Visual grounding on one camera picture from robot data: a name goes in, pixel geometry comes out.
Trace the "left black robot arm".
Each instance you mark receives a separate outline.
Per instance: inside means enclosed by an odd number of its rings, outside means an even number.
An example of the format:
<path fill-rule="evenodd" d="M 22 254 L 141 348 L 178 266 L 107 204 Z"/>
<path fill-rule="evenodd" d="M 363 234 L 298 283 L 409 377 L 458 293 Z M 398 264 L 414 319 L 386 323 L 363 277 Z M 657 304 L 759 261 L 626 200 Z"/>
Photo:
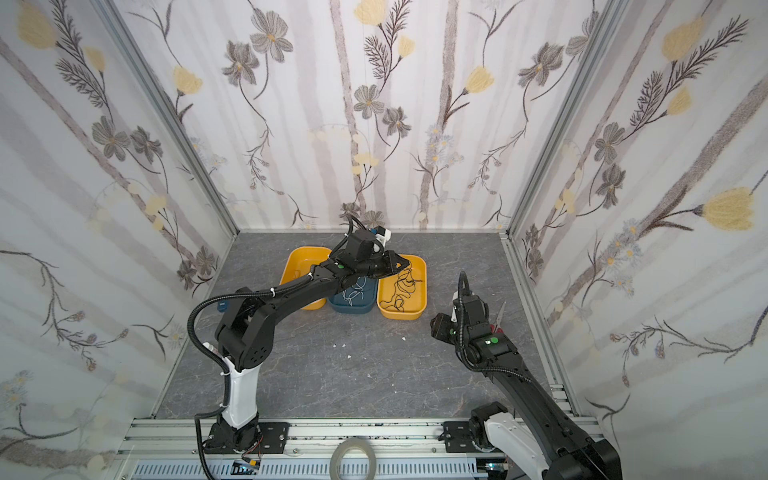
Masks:
<path fill-rule="evenodd" d="M 213 296 L 190 312 L 191 344 L 220 369 L 224 393 L 219 406 L 193 417 L 197 453 L 245 453 L 264 437 L 259 426 L 257 388 L 260 366 L 271 354 L 277 325 L 294 312 L 340 294 L 361 278 L 381 280 L 399 274 L 410 261 L 386 247 L 392 233 L 351 219 L 344 238 L 306 274 L 270 289 L 242 288 Z M 202 342 L 196 320 L 209 306 L 228 304 L 215 330 L 215 345 Z"/>

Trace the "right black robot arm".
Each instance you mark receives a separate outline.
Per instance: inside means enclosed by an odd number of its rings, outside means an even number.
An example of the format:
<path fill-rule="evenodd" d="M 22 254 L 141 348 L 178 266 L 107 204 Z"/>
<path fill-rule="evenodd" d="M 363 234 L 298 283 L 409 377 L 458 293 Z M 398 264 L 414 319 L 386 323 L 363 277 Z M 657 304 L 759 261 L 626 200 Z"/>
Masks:
<path fill-rule="evenodd" d="M 590 436 L 532 378 L 515 344 L 491 329 L 487 303 L 456 292 L 452 307 L 431 320 L 432 337 L 452 345 L 461 364 L 488 378 L 513 407 L 474 414 L 475 445 L 500 450 L 530 479 L 621 479 L 615 447 Z"/>

